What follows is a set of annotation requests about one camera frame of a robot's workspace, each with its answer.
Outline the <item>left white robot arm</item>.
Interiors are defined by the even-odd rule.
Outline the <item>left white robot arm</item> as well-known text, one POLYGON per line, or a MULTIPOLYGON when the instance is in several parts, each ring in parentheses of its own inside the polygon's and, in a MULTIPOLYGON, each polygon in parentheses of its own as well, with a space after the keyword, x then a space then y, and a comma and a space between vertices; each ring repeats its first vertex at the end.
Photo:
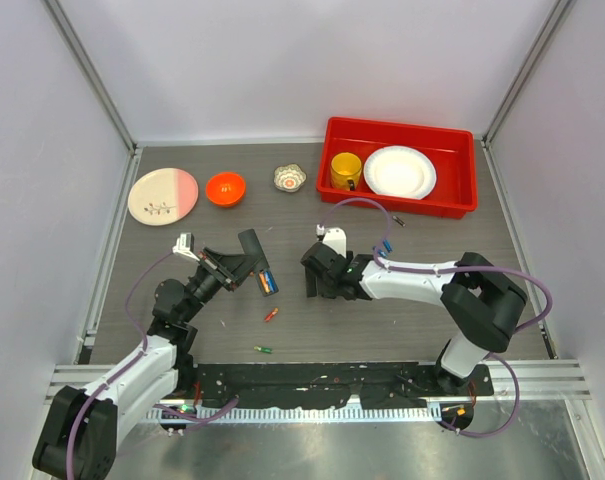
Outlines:
POLYGON ((54 396, 32 456, 34 469, 58 479, 103 479, 141 417, 167 395, 187 397, 195 385, 191 320, 222 289, 236 290, 254 270, 253 255, 210 249, 194 255, 187 282, 161 281, 152 321, 135 349, 106 374, 54 396))

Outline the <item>black remote control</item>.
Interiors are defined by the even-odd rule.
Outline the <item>black remote control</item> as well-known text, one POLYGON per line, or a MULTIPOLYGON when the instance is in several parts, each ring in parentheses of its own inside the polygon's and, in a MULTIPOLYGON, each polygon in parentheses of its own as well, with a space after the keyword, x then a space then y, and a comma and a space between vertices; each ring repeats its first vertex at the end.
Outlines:
POLYGON ((279 289, 278 289, 277 284, 276 284, 277 291, 276 292, 270 291, 269 294, 265 294, 265 292, 262 288, 260 279, 258 277, 258 273, 264 272, 264 271, 271 272, 271 269, 270 269, 270 265, 268 263, 266 254, 263 250, 263 247, 261 245, 261 242, 260 242, 255 230, 247 229, 247 230, 240 232, 238 234, 238 239, 240 241, 240 244, 242 246, 244 253, 255 259, 255 264, 253 266, 252 273, 253 273, 254 277, 256 278, 256 282, 259 286, 259 289, 260 289, 262 295, 264 297, 268 297, 268 296, 272 296, 272 295, 275 295, 276 293, 278 293, 279 289))

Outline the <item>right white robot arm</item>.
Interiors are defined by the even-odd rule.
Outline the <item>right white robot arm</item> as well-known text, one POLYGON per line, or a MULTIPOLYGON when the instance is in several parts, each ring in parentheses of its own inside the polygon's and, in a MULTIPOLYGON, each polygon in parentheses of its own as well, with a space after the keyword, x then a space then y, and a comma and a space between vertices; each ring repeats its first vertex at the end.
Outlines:
POLYGON ((341 254, 318 241, 301 265, 309 298, 401 299, 444 308, 459 329, 433 371, 435 386, 447 395, 466 388, 488 354, 506 351, 528 301, 523 289, 474 252, 432 266, 385 259, 376 263, 372 255, 341 254))

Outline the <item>black battery cover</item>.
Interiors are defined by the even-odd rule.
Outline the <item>black battery cover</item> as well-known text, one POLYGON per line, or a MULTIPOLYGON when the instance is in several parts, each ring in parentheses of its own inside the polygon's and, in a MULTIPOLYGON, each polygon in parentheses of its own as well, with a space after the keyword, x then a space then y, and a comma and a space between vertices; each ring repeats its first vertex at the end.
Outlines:
POLYGON ((305 270, 306 297, 314 298, 318 295, 317 276, 312 270, 305 270))

